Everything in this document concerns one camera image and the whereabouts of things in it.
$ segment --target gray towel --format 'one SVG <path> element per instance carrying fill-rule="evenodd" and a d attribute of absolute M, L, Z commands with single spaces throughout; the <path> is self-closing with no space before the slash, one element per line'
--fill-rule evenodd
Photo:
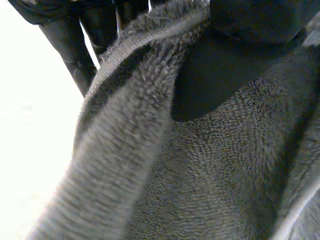
<path fill-rule="evenodd" d="M 207 1 L 177 0 L 121 33 L 29 239 L 320 239 L 320 48 L 295 49 L 218 109 L 174 122 L 175 79 L 209 26 Z"/>

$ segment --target white background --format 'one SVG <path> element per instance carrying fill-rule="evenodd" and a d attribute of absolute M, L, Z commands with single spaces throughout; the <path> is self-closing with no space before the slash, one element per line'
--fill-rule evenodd
<path fill-rule="evenodd" d="M 0 240 L 23 240 L 51 198 L 82 101 L 39 27 L 0 0 Z"/>

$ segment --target gray fleece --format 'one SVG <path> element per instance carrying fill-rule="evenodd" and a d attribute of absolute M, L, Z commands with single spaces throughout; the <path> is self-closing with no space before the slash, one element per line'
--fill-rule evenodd
<path fill-rule="evenodd" d="M 206 2 L 141 15 L 104 54 L 72 162 L 28 239 L 320 239 L 319 47 L 295 49 L 207 115 L 170 118 Z"/>

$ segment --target white floor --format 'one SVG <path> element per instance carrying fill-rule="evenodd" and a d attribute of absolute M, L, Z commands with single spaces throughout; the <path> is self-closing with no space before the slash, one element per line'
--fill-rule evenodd
<path fill-rule="evenodd" d="M 5 0 L 0 31 L 0 240 L 23 240 L 71 159 L 83 99 L 39 28 Z"/>

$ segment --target terry cloth texture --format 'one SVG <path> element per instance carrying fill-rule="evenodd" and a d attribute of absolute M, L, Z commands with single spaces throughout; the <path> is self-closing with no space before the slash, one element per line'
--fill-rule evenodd
<path fill-rule="evenodd" d="M 28 239 L 319 239 L 319 42 L 213 112 L 174 122 L 175 79 L 214 17 L 207 2 L 176 0 L 120 33 Z"/>

